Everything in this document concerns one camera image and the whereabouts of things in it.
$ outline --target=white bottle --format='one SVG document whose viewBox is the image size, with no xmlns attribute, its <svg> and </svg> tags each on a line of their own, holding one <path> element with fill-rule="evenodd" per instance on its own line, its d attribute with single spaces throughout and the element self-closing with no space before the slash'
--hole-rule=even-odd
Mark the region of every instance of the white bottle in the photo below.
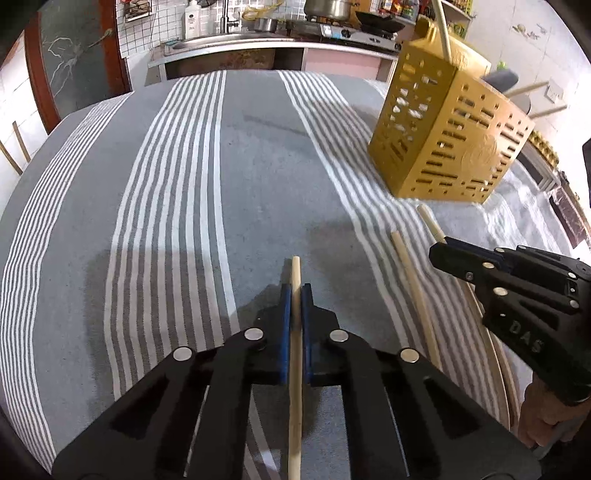
<svg viewBox="0 0 591 480">
<path fill-rule="evenodd" d="M 197 0 L 191 0 L 184 13 L 185 40 L 201 35 L 201 6 Z"/>
</svg>

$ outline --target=gray striped cloth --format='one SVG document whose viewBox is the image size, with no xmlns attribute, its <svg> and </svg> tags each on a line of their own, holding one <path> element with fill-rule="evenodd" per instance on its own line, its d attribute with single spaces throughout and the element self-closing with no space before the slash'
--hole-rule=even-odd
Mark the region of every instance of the gray striped cloth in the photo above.
<svg viewBox="0 0 591 480">
<path fill-rule="evenodd" d="M 400 260 L 407 244 L 443 368 L 498 418 L 484 345 L 454 278 L 428 261 L 418 201 L 366 153 L 386 86 L 303 72 L 215 72 L 68 116 L 0 221 L 0 406 L 48 470 L 65 445 L 174 348 L 198 351 L 278 300 L 292 255 L 315 302 L 375 348 L 426 352 Z M 515 163 L 485 205 L 428 202 L 486 248 L 570 253 Z M 521 391 L 531 371 L 512 357 Z M 251 396 L 244 473 L 286 478 L 285 388 Z M 338 388 L 304 395 L 302 476 L 349 478 Z"/>
</svg>

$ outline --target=frying pan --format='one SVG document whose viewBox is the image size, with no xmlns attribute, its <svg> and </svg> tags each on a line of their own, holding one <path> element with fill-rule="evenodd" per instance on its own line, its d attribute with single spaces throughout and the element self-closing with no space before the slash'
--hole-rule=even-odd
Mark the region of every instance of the frying pan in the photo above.
<svg viewBox="0 0 591 480">
<path fill-rule="evenodd" d="M 355 15 L 357 15 L 357 19 L 362 25 L 389 33 L 397 33 L 406 27 L 406 24 L 396 21 L 390 15 L 378 15 L 368 12 L 355 12 Z"/>
</svg>

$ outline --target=sink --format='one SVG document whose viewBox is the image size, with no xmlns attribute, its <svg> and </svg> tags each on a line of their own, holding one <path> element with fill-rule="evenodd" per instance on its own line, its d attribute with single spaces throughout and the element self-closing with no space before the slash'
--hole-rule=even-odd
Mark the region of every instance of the sink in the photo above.
<svg viewBox="0 0 591 480">
<path fill-rule="evenodd" d="M 193 40 L 181 41 L 172 47 L 167 47 L 165 50 L 165 55 L 172 55 L 179 53 L 182 50 L 192 50 L 194 48 L 265 41 L 294 41 L 294 39 L 286 37 L 285 35 L 269 32 L 238 32 L 222 35 L 208 35 L 207 37 L 199 37 Z"/>
</svg>

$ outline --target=door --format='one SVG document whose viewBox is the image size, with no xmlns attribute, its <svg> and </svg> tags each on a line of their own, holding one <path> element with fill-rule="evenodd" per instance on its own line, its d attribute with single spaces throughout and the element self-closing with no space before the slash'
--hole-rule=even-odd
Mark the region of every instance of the door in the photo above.
<svg viewBox="0 0 591 480">
<path fill-rule="evenodd" d="M 25 30 L 25 51 L 48 133 L 70 113 L 131 91 L 113 0 L 49 0 Z"/>
</svg>

